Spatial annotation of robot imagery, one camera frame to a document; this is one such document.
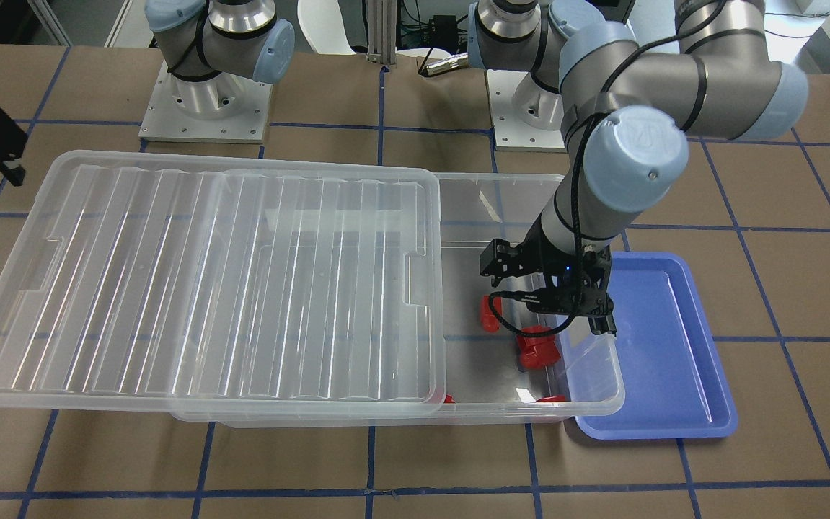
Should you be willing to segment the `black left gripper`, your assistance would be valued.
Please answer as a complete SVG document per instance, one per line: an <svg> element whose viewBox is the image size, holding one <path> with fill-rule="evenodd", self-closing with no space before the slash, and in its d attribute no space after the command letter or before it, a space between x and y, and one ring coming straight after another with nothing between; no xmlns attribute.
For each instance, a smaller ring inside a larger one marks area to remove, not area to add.
<svg viewBox="0 0 830 519"><path fill-rule="evenodd" d="M543 275L544 286L529 293L510 293L540 314L587 316L591 333L616 335L614 302L608 293L612 251L586 251L582 256L557 249L544 236L540 223L529 229L523 242L513 246L493 239L480 254L480 274L491 277L493 287L505 278Z"/></svg>

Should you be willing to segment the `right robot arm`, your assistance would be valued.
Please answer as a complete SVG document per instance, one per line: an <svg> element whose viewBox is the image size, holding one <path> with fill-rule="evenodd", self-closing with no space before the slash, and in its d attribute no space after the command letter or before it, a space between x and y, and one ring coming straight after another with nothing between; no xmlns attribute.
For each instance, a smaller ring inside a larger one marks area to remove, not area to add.
<svg viewBox="0 0 830 519"><path fill-rule="evenodd" d="M295 29L273 1L148 1L163 55L138 135L148 142L261 144Z"/></svg>

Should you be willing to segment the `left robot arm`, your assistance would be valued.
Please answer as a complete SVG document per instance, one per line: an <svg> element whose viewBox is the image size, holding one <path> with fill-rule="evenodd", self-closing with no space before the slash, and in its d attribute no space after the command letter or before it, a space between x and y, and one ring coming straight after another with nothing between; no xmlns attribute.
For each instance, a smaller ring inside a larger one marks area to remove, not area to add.
<svg viewBox="0 0 830 519"><path fill-rule="evenodd" d="M569 172L517 245L493 239L480 274L493 329L547 337L574 319L612 333L612 241L685 170L688 137L752 141L796 125L809 80L770 59L763 1L678 1L648 44L586 1L471 4L471 66L526 71L562 102Z"/></svg>

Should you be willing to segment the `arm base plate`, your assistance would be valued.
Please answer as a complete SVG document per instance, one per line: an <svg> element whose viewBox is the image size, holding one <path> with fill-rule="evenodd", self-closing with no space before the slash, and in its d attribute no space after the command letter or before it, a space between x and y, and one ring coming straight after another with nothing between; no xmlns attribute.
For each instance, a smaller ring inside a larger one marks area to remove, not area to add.
<svg viewBox="0 0 830 519"><path fill-rule="evenodd" d="M272 84L232 74L187 82L165 63L142 115L138 137L148 142L263 144Z"/></svg>
<svg viewBox="0 0 830 519"><path fill-rule="evenodd" d="M498 151L566 154L559 95L537 85L529 72L487 70L486 79Z"/></svg>

